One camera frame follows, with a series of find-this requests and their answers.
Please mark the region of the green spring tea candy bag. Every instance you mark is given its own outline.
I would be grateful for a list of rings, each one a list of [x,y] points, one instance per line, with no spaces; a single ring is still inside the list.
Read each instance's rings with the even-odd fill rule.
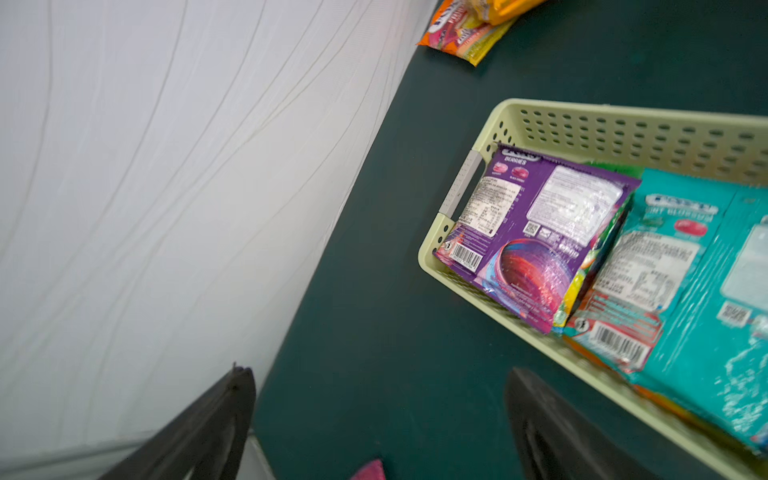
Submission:
[[[590,251],[579,267],[566,292],[563,303],[554,317],[552,330],[556,333],[563,331],[569,318],[578,309],[587,290],[594,282],[611,245],[615,241],[617,231],[621,229],[621,225],[625,221],[626,209],[630,203],[631,200],[628,197],[620,207],[614,208],[613,216],[604,222],[602,231],[593,239]]]

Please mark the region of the teal mint candy bag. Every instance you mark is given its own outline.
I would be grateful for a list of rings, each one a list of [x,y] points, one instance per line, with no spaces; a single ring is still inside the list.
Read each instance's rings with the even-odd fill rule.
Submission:
[[[767,191],[646,170],[565,338],[667,408],[767,450]]]

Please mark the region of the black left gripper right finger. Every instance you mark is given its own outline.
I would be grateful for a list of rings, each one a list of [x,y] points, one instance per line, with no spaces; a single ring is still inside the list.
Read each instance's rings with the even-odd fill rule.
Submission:
[[[527,479],[655,479],[538,375],[515,368],[505,404]]]

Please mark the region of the purple candy bag back side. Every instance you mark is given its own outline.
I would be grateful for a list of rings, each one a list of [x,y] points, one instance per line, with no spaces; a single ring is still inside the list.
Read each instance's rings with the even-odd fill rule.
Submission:
[[[435,257],[543,334],[593,239],[641,181],[500,144]]]

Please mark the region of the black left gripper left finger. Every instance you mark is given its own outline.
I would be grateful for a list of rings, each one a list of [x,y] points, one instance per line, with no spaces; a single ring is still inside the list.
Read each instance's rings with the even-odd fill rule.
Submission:
[[[103,479],[234,479],[256,400],[251,369],[234,366]]]

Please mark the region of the yellow orange candy bag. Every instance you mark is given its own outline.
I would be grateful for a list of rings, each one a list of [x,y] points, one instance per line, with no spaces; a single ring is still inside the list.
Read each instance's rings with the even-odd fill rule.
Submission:
[[[546,0],[466,0],[465,3],[483,22],[498,26],[527,13]]]

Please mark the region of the purple Fox's berries candy bag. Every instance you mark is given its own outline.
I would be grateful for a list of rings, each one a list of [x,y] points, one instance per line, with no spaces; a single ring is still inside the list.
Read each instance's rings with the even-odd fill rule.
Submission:
[[[360,467],[350,480],[386,480],[383,462],[375,459]]]

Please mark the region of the orange fruits candy bag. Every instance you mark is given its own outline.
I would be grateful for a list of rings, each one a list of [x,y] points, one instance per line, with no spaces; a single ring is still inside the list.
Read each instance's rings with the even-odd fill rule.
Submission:
[[[465,60],[476,67],[516,23],[517,17],[492,25],[465,1],[442,1],[418,45]]]

